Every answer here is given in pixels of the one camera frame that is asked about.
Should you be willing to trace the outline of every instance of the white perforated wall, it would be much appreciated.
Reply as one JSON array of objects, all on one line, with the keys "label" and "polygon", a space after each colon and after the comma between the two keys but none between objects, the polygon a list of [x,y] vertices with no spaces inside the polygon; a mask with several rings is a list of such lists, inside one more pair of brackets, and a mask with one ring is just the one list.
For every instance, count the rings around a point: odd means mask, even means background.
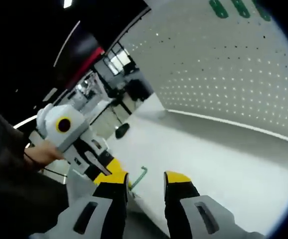
[{"label": "white perforated wall", "polygon": [[219,18],[208,0],[170,1],[121,39],[163,106],[240,123],[288,140],[288,40],[276,22],[230,0]]}]

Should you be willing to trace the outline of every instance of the person's arm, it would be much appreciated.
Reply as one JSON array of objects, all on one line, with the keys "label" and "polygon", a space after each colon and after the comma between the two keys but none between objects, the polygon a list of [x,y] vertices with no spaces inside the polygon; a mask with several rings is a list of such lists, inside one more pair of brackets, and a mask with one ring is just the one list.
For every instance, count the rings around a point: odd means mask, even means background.
[{"label": "person's arm", "polygon": [[38,164],[40,168],[43,168],[56,159],[63,159],[63,155],[48,140],[38,146],[24,150],[24,160],[32,167],[37,167]]}]

